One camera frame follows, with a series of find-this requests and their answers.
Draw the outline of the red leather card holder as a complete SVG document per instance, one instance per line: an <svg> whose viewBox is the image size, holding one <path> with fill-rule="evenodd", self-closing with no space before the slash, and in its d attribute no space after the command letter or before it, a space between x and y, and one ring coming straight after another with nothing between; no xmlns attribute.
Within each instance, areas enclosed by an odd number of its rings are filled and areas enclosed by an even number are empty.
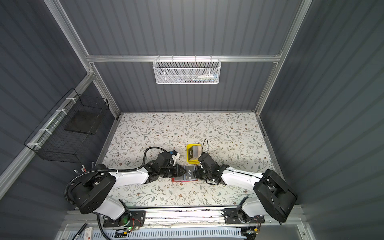
<svg viewBox="0 0 384 240"><path fill-rule="evenodd" d="M172 182L173 182L173 183L194 182L194 181L187 181L185 178L184 178L184 179L175 179L175 178L172 178Z"/></svg>

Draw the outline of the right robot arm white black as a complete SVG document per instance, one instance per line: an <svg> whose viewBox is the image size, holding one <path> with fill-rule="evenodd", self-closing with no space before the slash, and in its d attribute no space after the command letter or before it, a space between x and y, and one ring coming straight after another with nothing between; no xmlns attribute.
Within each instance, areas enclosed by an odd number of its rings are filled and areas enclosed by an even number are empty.
<svg viewBox="0 0 384 240"><path fill-rule="evenodd" d="M194 172L197 179L213 186L236 186L254 192L254 198L245 197L237 206L237 216L243 223L260 215L269 215L284 223L298 199L293 189L273 170L253 173L220 166L208 153L201 154L199 163Z"/></svg>

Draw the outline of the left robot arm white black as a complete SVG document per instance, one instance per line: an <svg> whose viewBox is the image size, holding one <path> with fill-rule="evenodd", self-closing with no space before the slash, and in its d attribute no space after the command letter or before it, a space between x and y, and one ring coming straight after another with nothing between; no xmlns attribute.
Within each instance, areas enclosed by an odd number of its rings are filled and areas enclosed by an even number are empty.
<svg viewBox="0 0 384 240"><path fill-rule="evenodd" d="M127 185L145 185L160 178L178 178L186 170L175 163L177 153L162 150L156 160L134 169L109 169L104 164L96 165L91 171L72 179L64 190L64 197L79 208L82 214L97 214L119 220L129 214L120 200L110 196L111 191Z"/></svg>

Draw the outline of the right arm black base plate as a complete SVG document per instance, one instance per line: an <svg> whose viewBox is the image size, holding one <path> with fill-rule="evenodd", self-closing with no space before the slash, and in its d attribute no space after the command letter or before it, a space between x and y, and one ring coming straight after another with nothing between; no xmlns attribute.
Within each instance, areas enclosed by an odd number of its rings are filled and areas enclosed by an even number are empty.
<svg viewBox="0 0 384 240"><path fill-rule="evenodd" d="M221 210L221 214L225 219L227 225L234 224L263 224L265 218L263 215L256 215L254 217L247 216L242 210L237 208L224 208Z"/></svg>

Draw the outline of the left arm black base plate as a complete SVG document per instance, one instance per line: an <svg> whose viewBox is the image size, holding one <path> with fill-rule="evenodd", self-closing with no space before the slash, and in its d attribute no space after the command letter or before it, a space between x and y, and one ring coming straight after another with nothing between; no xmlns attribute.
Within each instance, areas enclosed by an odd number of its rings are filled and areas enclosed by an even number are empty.
<svg viewBox="0 0 384 240"><path fill-rule="evenodd" d="M146 218L146 211L125 211L123 215L116 220L104 217L104 228L130 228L143 227Z"/></svg>

